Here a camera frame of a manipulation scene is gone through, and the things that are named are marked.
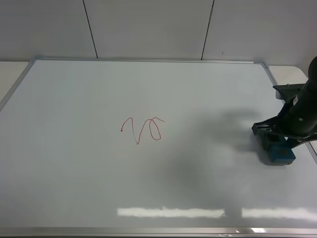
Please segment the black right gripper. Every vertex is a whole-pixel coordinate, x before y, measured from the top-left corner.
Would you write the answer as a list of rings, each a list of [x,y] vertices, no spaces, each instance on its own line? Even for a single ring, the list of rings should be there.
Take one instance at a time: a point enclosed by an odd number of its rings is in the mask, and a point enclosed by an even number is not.
[[[276,118],[254,123],[253,135],[259,133],[288,135],[286,144],[290,149],[317,140],[317,83],[308,81],[300,92],[287,101]]]

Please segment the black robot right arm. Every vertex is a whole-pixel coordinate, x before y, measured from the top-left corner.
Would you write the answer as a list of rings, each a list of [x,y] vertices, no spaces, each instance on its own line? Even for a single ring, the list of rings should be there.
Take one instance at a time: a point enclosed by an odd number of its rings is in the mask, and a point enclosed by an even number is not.
[[[277,116],[252,126],[265,150],[281,144],[290,149],[317,139],[317,59],[309,65],[305,84],[274,86],[284,105]]]

